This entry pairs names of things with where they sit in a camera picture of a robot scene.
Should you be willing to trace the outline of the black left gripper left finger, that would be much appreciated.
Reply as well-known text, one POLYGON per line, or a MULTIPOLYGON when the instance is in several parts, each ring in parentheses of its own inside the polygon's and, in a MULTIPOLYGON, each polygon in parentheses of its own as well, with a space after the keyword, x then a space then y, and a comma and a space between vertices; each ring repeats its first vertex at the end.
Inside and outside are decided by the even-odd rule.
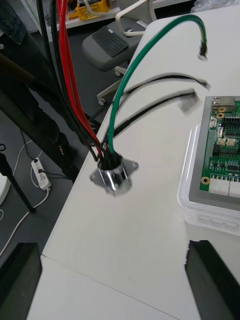
POLYGON ((18 243, 0 267, 0 319, 25 320, 42 274, 37 243, 18 243))

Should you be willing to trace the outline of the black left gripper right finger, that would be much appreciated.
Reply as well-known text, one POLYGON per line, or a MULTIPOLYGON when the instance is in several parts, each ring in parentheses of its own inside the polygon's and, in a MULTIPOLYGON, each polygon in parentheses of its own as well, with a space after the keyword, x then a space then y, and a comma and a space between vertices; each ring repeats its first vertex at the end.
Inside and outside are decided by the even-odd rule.
POLYGON ((209 241, 189 242, 184 268, 202 320, 240 319, 240 284, 209 241))

